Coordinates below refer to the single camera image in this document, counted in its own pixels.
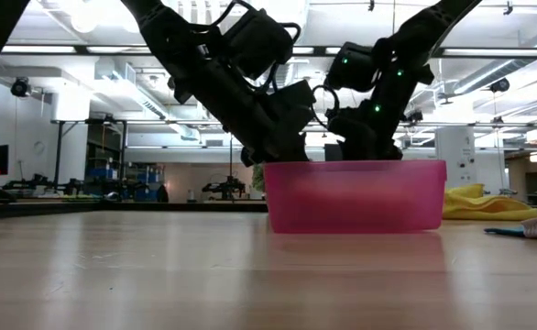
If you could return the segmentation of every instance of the ceiling duct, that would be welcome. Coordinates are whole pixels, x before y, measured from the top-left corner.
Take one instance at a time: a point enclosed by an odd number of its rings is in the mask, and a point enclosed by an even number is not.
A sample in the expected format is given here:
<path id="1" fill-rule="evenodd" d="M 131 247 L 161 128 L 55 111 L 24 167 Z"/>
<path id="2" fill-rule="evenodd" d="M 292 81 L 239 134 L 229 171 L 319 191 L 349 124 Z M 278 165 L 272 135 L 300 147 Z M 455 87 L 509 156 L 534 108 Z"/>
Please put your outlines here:
<path id="1" fill-rule="evenodd" d="M 152 96 L 146 89 L 128 80 L 128 78 L 133 79 L 134 81 L 136 80 L 136 72 L 128 63 L 125 64 L 125 69 L 123 70 L 124 76 L 119 74 L 115 68 L 116 65 L 114 61 L 109 59 L 99 60 L 95 67 L 95 74 L 96 76 L 100 76 L 112 83 L 115 83 L 117 85 L 116 88 L 122 88 L 126 95 L 134 100 L 134 102 L 139 104 L 142 108 L 154 113 L 161 120 L 182 119 L 173 115 L 173 113 L 164 105 L 162 105 L 159 101 L 156 101 L 156 98 Z M 197 129 L 179 124 L 169 124 L 169 127 L 179 133 L 181 138 L 184 140 L 200 140 L 201 135 Z"/>
<path id="2" fill-rule="evenodd" d="M 525 42 L 523 48 L 537 48 L 537 36 Z M 469 94 L 482 87 L 488 86 L 507 75 L 514 73 L 537 60 L 534 59 L 518 59 L 518 60 L 494 60 L 489 65 L 468 75 L 464 79 L 445 85 L 443 97 L 454 97 L 457 95 Z M 443 82 L 439 82 L 434 86 L 430 86 L 429 93 L 420 93 L 414 97 L 411 102 L 414 105 L 421 105 L 430 101 L 440 91 Z"/>
<path id="3" fill-rule="evenodd" d="M 537 37 L 527 41 L 524 48 L 537 48 Z M 468 94 L 488 86 L 537 60 L 495 60 L 484 68 L 470 74 L 454 85 L 454 94 Z"/>

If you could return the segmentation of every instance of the table surface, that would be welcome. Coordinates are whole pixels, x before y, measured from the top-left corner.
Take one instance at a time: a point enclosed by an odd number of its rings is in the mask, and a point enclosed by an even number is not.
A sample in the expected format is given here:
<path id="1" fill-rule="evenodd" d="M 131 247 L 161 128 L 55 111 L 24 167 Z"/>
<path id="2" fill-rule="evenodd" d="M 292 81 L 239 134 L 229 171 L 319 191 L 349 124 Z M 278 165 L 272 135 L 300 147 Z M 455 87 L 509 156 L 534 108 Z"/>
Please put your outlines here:
<path id="1" fill-rule="evenodd" d="M 265 214 L 0 219 L 3 329 L 537 329 L 537 241 L 446 222 L 270 233 Z"/>

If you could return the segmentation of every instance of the security camera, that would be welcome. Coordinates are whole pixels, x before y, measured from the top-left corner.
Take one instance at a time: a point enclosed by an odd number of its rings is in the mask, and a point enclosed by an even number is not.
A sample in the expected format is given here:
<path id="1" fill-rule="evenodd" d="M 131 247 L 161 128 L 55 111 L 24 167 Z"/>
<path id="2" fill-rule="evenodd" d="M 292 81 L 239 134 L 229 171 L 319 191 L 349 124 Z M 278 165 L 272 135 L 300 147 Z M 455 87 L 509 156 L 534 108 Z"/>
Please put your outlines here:
<path id="1" fill-rule="evenodd" d="M 503 78 L 499 80 L 498 82 L 494 82 L 488 87 L 488 89 L 492 93 L 496 93 L 496 92 L 504 93 L 504 92 L 507 92 L 509 88 L 510 88 L 510 82 L 507 80 L 507 78 Z"/>
<path id="2" fill-rule="evenodd" d="M 29 97 L 32 93 L 32 87 L 30 87 L 30 84 L 28 83 L 28 78 L 16 78 L 16 81 L 12 84 L 10 92 L 16 97 Z"/>

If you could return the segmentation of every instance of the ceiling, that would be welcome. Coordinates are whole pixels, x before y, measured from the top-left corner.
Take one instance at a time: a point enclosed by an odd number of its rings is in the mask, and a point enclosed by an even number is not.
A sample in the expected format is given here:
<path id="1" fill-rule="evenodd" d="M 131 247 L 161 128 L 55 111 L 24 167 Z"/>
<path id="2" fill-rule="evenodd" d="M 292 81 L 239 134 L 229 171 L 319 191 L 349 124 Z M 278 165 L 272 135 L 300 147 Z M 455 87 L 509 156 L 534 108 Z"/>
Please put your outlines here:
<path id="1" fill-rule="evenodd" d="M 100 11 L 85 11 L 85 25 L 96 25 L 91 30 L 83 31 L 79 22 L 75 21 L 74 13 L 65 5 L 69 0 L 32 0 L 12 34 L 9 44 L 88 44 L 88 45 L 130 45 L 144 44 L 139 33 L 129 32 L 132 27 L 127 25 L 127 12 L 117 0 L 93 0 L 109 4 L 108 14 L 100 16 Z M 267 6 L 268 13 L 276 19 L 291 18 L 304 26 L 298 46 L 337 46 L 346 41 L 353 41 L 372 46 L 377 39 L 390 35 L 402 22 L 416 14 L 426 6 L 434 3 L 431 0 L 377 0 L 372 12 L 368 11 L 367 1 L 357 0 L 253 0 L 253 5 Z M 209 24 L 214 16 L 217 5 L 224 10 L 226 0 L 176 1 L 179 13 L 188 17 L 191 22 Z M 505 16 L 506 0 L 484 0 L 481 5 L 470 13 L 445 39 L 444 47 L 490 47 L 518 48 L 532 47 L 532 40 L 537 36 L 537 0 L 514 0 L 513 12 Z M 238 19 L 242 11 L 238 10 L 228 17 L 222 29 L 228 29 Z M 64 70 L 75 76 L 78 69 L 75 63 L 86 65 L 87 59 L 71 57 L 63 64 L 58 56 L 43 57 L 34 60 L 27 56 L 3 56 L 4 65 L 42 65 L 65 67 Z M 116 68 L 124 68 L 129 63 L 137 72 L 136 83 L 143 88 L 149 97 L 158 104 L 170 108 L 179 119 L 210 118 L 205 110 L 197 107 L 197 101 L 191 99 L 187 107 L 179 106 L 174 100 L 172 91 L 167 88 L 169 75 L 160 63 L 149 56 L 115 56 L 94 59 L 98 64 L 102 61 L 112 62 Z M 304 58 L 297 56 L 289 65 L 290 74 L 286 83 L 305 79 L 311 85 L 323 81 L 332 62 L 332 58 Z M 496 65 L 493 60 L 481 59 L 434 59 L 430 61 L 436 82 L 432 86 L 418 86 L 409 109 L 420 109 L 428 121 L 489 121 L 493 116 L 505 114 L 510 122 L 528 122 L 537 120 L 537 61 L 523 67 L 507 78 L 511 88 L 506 93 L 494 94 L 476 90 L 462 96 L 456 96 L 444 104 L 445 100 L 438 94 L 446 92 L 449 83 L 457 83 L 470 77 L 481 69 Z M 94 88 L 96 97 L 93 99 L 92 110 L 106 111 L 134 119 L 150 119 L 148 112 L 128 97 L 127 93 L 116 93 L 112 89 L 103 88 L 104 81 L 96 76 L 87 83 Z M 350 90 L 339 92 L 341 106 L 355 106 L 368 97 L 368 93 L 357 93 Z M 315 108 L 318 113 L 333 104 L 333 99 L 326 93 L 317 93 Z M 523 108 L 534 105 L 531 111 L 523 112 Z M 164 134 L 165 128 L 152 127 L 151 133 Z M 140 132 L 148 132 L 142 126 Z"/>

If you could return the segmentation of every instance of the ceiling pipe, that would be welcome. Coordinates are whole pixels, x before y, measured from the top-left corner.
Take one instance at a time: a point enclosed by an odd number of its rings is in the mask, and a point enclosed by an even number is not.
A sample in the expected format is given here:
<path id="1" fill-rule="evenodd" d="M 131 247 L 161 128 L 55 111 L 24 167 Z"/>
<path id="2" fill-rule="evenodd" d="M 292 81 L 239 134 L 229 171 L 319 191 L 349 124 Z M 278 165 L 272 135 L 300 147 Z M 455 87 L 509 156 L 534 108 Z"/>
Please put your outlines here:
<path id="1" fill-rule="evenodd" d="M 32 4 L 38 4 L 38 7 L 40 8 L 40 11 L 42 11 L 43 14 L 45 14 L 47 17 L 49 17 L 52 21 L 57 23 L 60 28 L 64 29 L 67 33 L 69 33 L 72 37 L 74 37 L 77 41 L 81 42 L 82 44 L 87 44 L 87 40 L 83 38 L 81 34 L 79 34 L 77 31 L 69 27 L 65 22 L 63 22 L 60 18 L 56 17 L 52 12 L 50 12 L 42 3 L 42 1 L 33 1 Z"/>
<path id="2" fill-rule="evenodd" d="M 537 36 L 527 41 L 522 45 L 524 48 L 537 48 Z M 453 84 L 447 84 L 444 97 L 454 97 L 472 93 L 482 87 L 488 86 L 507 75 L 514 73 L 537 60 L 519 59 L 519 60 L 494 60 L 489 65 L 468 75 Z M 442 82 L 438 82 L 432 89 L 440 86 Z M 412 99 L 415 106 L 429 101 L 433 96 L 422 93 Z"/>
<path id="3" fill-rule="evenodd" d="M 157 101 L 146 89 L 141 86 L 136 86 L 136 88 L 144 97 L 136 100 L 141 106 L 147 108 L 147 110 L 155 113 L 157 116 L 163 114 L 164 120 L 181 120 L 181 118 L 175 116 L 167 107 Z M 169 127 L 179 133 L 184 140 L 199 141 L 201 138 L 201 134 L 197 129 L 181 124 L 169 124 Z"/>
<path id="4" fill-rule="evenodd" d="M 507 111 L 503 111 L 501 113 L 498 113 L 496 116 L 503 116 L 504 118 L 511 118 L 513 116 L 520 116 L 523 114 L 527 114 L 530 111 L 537 110 L 537 101 L 531 102 L 524 106 L 519 106 L 513 109 L 509 109 Z"/>

